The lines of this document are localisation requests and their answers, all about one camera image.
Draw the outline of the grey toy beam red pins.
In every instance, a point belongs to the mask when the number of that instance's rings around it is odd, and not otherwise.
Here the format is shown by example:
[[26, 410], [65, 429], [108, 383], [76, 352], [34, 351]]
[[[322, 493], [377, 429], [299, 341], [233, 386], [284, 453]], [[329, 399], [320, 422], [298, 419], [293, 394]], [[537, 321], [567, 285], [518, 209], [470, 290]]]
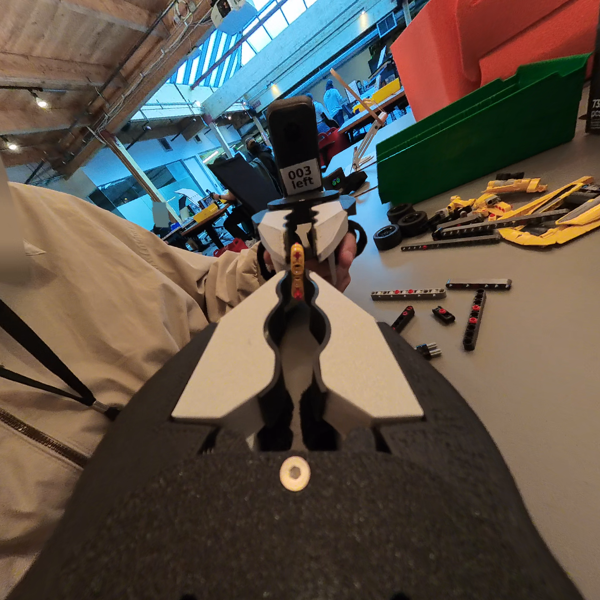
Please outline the grey toy beam red pins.
[[373, 301], [424, 301], [431, 299], [443, 299], [446, 297], [445, 288], [432, 289], [394, 289], [376, 290], [370, 293]]

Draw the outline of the yellow toy beam red pins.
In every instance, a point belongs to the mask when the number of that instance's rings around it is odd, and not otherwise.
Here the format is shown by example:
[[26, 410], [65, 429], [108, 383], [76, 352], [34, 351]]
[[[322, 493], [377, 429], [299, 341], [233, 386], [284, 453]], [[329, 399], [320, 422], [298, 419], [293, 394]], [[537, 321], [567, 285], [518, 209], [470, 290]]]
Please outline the yellow toy beam red pins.
[[292, 298], [297, 301], [303, 301], [305, 297], [304, 274], [304, 247], [300, 242], [296, 242], [290, 248], [290, 293]]

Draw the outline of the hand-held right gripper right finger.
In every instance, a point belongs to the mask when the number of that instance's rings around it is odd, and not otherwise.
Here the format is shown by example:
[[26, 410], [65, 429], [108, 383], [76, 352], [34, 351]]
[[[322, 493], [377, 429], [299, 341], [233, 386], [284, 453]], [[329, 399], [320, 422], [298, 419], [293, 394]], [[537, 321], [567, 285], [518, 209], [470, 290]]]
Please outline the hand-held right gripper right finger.
[[317, 415], [344, 438], [359, 428], [420, 421], [424, 409], [381, 324], [318, 274], [310, 282]]

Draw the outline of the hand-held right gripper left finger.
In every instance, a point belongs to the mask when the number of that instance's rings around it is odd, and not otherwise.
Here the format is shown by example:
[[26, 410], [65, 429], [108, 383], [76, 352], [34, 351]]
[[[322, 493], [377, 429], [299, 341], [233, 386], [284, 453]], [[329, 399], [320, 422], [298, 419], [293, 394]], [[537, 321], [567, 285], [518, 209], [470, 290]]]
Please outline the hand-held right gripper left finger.
[[280, 302], [280, 281], [278, 273], [220, 319], [172, 411], [174, 421], [214, 425], [245, 438], [264, 426], [259, 394], [274, 380], [276, 366], [265, 325]]

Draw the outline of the person's left forearm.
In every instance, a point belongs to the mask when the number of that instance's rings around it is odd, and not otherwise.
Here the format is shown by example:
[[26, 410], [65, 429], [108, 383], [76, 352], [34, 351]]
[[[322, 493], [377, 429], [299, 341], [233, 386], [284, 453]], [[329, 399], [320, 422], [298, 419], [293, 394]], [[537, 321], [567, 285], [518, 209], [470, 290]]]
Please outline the person's left forearm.
[[157, 269], [198, 305], [206, 322], [217, 323], [265, 283], [263, 251], [262, 243], [255, 242], [214, 258], [157, 241], [152, 256]]

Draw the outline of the black device green lights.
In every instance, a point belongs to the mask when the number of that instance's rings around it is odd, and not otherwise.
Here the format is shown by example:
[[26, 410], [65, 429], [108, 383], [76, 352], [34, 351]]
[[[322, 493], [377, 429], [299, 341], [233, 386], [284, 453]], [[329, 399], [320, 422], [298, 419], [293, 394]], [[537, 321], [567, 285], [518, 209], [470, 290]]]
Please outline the black device green lights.
[[364, 171], [351, 172], [346, 175], [342, 168], [337, 168], [324, 177], [323, 186], [325, 190], [338, 191], [340, 195], [345, 195], [358, 191], [366, 180], [367, 174]]

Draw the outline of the long grey toy beam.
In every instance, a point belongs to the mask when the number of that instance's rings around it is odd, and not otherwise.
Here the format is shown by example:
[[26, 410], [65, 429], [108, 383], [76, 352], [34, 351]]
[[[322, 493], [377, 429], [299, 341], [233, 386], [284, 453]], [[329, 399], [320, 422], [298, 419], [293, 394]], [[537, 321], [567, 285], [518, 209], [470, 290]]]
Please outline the long grey toy beam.
[[539, 224], [544, 221], [556, 221], [566, 215], [567, 209], [557, 209], [555, 211], [539, 212], [530, 215], [518, 215], [516, 217], [507, 217], [495, 221], [485, 221], [471, 223], [463, 226], [447, 227], [434, 232], [432, 239], [441, 241], [444, 239], [463, 238], [469, 236], [480, 236], [491, 233], [496, 229], [514, 228], [528, 224]]

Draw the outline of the plain black toy beam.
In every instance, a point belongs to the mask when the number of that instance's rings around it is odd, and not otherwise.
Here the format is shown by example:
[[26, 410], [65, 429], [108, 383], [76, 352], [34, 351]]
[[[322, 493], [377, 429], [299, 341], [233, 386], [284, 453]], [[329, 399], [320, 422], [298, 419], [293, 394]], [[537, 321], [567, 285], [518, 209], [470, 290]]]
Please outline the plain black toy beam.
[[511, 279], [482, 279], [482, 278], [451, 278], [446, 282], [448, 290], [491, 290], [491, 291], [508, 291], [512, 288], [513, 281]]

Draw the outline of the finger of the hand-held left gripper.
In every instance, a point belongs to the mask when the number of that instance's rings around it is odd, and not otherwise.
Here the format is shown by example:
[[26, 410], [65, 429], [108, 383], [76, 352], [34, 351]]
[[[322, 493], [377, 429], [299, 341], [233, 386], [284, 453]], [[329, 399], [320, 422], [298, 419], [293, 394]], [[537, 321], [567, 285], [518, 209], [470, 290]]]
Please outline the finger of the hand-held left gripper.
[[275, 271], [288, 271], [289, 250], [287, 250], [288, 216], [291, 211], [266, 211], [260, 223], [258, 232], [262, 245], [268, 252]]
[[313, 206], [312, 253], [318, 262], [329, 260], [348, 232], [348, 215], [341, 202], [325, 202]]

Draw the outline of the long dark toy beam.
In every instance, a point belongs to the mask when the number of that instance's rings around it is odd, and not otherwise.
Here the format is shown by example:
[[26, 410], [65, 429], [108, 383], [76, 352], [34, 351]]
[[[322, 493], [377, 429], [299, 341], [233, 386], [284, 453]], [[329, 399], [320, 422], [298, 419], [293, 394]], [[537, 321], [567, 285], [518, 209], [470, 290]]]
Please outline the long dark toy beam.
[[415, 244], [401, 245], [400, 249], [403, 252], [412, 251], [427, 251], [427, 250], [440, 250], [447, 248], [459, 248], [459, 247], [472, 247], [480, 245], [494, 245], [499, 244], [502, 240], [498, 234], [482, 235], [473, 237], [457, 237], [454, 239], [442, 239], [442, 240], [431, 240], [424, 241]]

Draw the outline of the person's left hand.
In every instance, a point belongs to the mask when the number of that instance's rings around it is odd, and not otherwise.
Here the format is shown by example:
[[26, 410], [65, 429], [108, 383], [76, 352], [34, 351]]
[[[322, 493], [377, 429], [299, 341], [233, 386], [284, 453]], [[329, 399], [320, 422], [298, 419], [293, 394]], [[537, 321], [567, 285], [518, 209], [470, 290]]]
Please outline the person's left hand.
[[335, 250], [335, 281], [331, 274], [329, 263], [326, 261], [318, 262], [316, 259], [307, 260], [305, 261], [305, 269], [314, 271], [328, 283], [332, 284], [338, 291], [344, 293], [351, 281], [350, 267], [356, 258], [356, 253], [356, 236], [352, 232], [347, 232]]

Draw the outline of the green plastic bin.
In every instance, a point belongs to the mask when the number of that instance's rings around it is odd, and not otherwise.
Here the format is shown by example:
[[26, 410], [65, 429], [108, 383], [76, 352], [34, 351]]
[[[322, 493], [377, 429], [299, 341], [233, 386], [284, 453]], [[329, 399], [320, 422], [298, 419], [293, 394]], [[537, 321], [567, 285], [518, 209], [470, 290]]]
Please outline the green plastic bin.
[[416, 204], [571, 141], [590, 53], [518, 67], [376, 146], [383, 204]]

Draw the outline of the orange foam block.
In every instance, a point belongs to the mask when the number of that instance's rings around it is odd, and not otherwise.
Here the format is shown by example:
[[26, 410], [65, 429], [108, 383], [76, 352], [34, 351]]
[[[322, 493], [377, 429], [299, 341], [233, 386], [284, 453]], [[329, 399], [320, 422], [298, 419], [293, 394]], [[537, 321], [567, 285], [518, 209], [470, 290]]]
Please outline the orange foam block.
[[599, 1], [430, 1], [391, 46], [416, 121], [522, 65], [593, 52]]

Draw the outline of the black carton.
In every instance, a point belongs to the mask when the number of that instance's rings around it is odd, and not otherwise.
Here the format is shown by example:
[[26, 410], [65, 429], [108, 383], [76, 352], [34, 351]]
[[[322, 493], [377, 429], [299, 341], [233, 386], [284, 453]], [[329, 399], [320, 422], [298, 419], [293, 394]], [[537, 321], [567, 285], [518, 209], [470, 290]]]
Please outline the black carton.
[[589, 81], [585, 132], [599, 135], [599, 22], [596, 26], [596, 40], [593, 51], [592, 72]]

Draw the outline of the partly built yellow toy car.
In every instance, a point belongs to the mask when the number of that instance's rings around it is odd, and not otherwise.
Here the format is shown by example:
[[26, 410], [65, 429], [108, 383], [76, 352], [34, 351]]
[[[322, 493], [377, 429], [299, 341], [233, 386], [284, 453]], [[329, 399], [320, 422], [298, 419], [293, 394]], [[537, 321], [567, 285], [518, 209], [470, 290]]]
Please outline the partly built yellow toy car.
[[529, 204], [518, 207], [500, 218], [481, 221], [495, 221], [518, 215], [530, 215], [567, 209], [569, 212], [556, 221], [544, 221], [506, 229], [496, 229], [486, 235], [498, 234], [509, 243], [529, 248], [547, 248], [568, 244], [576, 238], [599, 230], [599, 185], [592, 176], [582, 176], [555, 191], [546, 193]]

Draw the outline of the black office chair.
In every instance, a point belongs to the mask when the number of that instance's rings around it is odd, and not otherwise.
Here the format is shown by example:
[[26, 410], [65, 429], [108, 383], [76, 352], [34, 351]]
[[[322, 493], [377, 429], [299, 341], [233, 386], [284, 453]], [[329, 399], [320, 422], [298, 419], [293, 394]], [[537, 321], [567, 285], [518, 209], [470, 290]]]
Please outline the black office chair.
[[233, 158], [221, 156], [208, 165], [208, 169], [251, 216], [283, 197], [269, 170], [258, 158], [248, 162], [241, 154]]

